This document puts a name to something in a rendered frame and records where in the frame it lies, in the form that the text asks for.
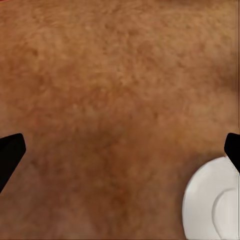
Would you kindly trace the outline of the saucer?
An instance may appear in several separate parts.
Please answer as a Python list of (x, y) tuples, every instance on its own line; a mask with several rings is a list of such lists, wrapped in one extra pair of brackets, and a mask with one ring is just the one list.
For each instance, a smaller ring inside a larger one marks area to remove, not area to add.
[(181, 213), (186, 240), (240, 240), (240, 173), (228, 156), (198, 168)]

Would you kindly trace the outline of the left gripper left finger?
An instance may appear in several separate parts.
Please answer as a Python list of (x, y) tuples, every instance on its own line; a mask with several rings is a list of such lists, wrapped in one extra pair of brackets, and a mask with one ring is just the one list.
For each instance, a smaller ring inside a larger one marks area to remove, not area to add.
[(0, 193), (26, 152), (21, 133), (0, 138)]

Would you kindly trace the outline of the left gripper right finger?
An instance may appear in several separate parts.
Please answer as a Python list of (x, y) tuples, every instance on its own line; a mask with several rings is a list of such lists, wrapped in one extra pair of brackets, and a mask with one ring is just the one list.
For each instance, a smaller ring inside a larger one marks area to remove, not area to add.
[(224, 151), (235, 165), (240, 173), (240, 135), (236, 133), (229, 133), (227, 135)]

